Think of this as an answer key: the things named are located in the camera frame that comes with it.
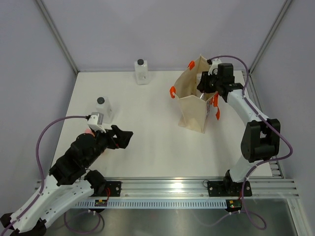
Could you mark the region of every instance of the metal floor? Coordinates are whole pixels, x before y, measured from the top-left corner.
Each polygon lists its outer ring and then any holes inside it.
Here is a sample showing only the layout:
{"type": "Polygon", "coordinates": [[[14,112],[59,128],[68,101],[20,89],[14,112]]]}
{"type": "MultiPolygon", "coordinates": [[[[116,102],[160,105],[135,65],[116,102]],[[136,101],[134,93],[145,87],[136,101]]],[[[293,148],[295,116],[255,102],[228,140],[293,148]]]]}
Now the metal floor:
{"type": "MultiPolygon", "coordinates": [[[[105,225],[95,236],[296,236],[297,232],[286,200],[246,200],[248,209],[264,217],[267,230],[252,226],[246,215],[232,215],[214,227],[212,224],[227,214],[223,209],[106,209],[101,213],[105,225]]],[[[72,209],[67,218],[81,212],[72,209]]],[[[69,224],[77,230],[90,230],[97,223],[91,214],[77,217],[69,224]]],[[[73,236],[60,217],[47,236],[73,236]]]]}

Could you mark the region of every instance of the black bottle cap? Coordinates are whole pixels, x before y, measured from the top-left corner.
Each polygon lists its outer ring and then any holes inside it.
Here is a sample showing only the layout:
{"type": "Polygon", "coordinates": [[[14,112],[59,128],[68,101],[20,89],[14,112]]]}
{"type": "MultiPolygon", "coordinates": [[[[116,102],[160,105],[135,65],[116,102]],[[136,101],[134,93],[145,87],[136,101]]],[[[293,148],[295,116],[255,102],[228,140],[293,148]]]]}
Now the black bottle cap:
{"type": "Polygon", "coordinates": [[[139,60],[137,61],[137,63],[138,63],[138,65],[143,65],[143,64],[144,64],[144,60],[143,60],[143,59],[139,59],[139,60]]]}
{"type": "Polygon", "coordinates": [[[97,99],[97,103],[98,104],[103,104],[105,102],[105,99],[103,98],[103,97],[99,97],[98,99],[97,99]]]}

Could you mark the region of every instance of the black mounting bracket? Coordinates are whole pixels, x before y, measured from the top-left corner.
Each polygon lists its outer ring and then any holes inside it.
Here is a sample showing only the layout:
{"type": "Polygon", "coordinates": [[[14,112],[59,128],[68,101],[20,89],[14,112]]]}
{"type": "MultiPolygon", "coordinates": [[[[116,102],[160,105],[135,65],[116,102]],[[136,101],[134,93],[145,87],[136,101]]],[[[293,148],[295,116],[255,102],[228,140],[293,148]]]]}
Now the black mounting bracket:
{"type": "MultiPolygon", "coordinates": [[[[209,197],[239,197],[243,183],[234,183],[230,189],[226,189],[223,181],[208,181],[207,189],[209,197]]],[[[248,181],[245,183],[244,196],[251,197],[252,189],[248,181]]]]}
{"type": "Polygon", "coordinates": [[[107,181],[105,189],[100,194],[93,194],[92,197],[107,197],[106,189],[110,191],[110,198],[120,197],[120,192],[122,191],[122,182],[121,181],[107,181]]]}
{"type": "MultiPolygon", "coordinates": [[[[243,183],[235,183],[230,176],[230,170],[225,174],[222,181],[208,181],[207,189],[209,197],[240,197],[243,183]]],[[[251,184],[246,181],[244,197],[252,196],[251,184]]]]}

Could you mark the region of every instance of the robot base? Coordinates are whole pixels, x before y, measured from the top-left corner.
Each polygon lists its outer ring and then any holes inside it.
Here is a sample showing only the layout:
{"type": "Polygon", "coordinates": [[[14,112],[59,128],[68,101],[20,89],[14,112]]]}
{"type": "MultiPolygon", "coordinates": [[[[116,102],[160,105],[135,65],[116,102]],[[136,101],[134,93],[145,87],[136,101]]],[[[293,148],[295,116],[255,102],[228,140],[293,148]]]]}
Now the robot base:
{"type": "MultiPolygon", "coordinates": [[[[223,181],[208,181],[207,189],[209,197],[240,197],[243,183],[232,181],[228,170],[223,181]]],[[[252,196],[252,188],[248,181],[245,183],[244,197],[252,196]]]]}
{"type": "MultiPolygon", "coordinates": [[[[11,214],[12,213],[4,214],[0,218],[3,227],[6,228],[11,223],[11,214]]],[[[32,230],[23,233],[20,233],[19,230],[14,230],[13,226],[11,226],[10,229],[14,231],[10,234],[10,236],[44,236],[47,231],[45,223],[46,220],[39,219],[32,230]]]]}

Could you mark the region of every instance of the orange clip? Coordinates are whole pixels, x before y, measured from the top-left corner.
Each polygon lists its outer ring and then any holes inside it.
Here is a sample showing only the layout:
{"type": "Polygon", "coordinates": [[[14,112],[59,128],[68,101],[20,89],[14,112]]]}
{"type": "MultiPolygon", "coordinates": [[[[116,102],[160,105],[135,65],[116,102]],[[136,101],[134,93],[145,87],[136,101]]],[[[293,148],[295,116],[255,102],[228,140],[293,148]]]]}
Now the orange clip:
{"type": "Polygon", "coordinates": [[[171,98],[175,98],[174,93],[176,94],[176,89],[174,86],[171,87],[171,89],[169,90],[169,93],[171,94],[171,98]]]}
{"type": "Polygon", "coordinates": [[[217,107],[217,108],[218,108],[218,111],[217,111],[217,113],[216,113],[217,120],[220,119],[220,108],[219,108],[219,106],[218,106],[218,101],[219,101],[219,94],[216,93],[216,94],[212,97],[212,99],[211,99],[211,101],[210,101],[210,104],[211,104],[211,105],[213,104],[214,107],[217,107]]]}
{"type": "Polygon", "coordinates": [[[192,69],[194,68],[194,66],[195,66],[195,61],[192,60],[192,61],[189,63],[189,65],[188,65],[189,70],[192,70],[192,69]]]}

